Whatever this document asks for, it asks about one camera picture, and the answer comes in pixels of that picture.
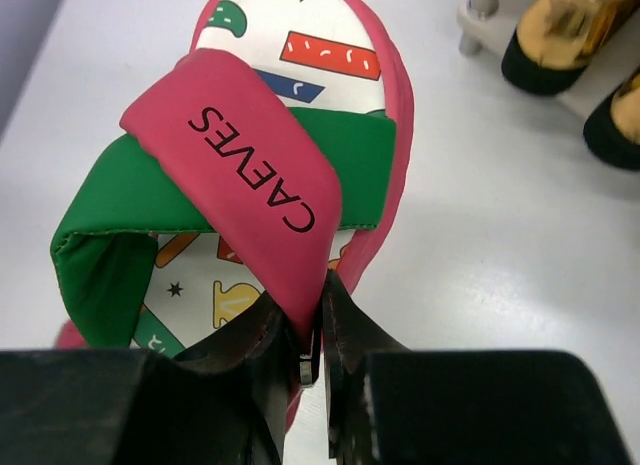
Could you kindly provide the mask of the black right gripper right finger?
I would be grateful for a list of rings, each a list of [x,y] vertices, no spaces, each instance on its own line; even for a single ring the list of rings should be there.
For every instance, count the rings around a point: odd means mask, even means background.
[[[403,346],[329,271],[329,455],[339,464],[628,464],[598,381],[559,350]]]

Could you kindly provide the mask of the pink flip-flop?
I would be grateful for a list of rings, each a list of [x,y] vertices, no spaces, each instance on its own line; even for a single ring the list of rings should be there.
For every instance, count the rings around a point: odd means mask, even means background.
[[[393,224],[414,96],[362,0],[209,0],[120,127],[51,243],[58,346],[172,357],[269,296],[306,352],[326,274],[353,290]]]

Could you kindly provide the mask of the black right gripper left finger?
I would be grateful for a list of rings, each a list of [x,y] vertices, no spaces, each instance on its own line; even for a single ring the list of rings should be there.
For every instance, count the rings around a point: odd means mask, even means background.
[[[167,357],[143,349],[1,355],[5,464],[278,464],[287,321],[268,295]]]

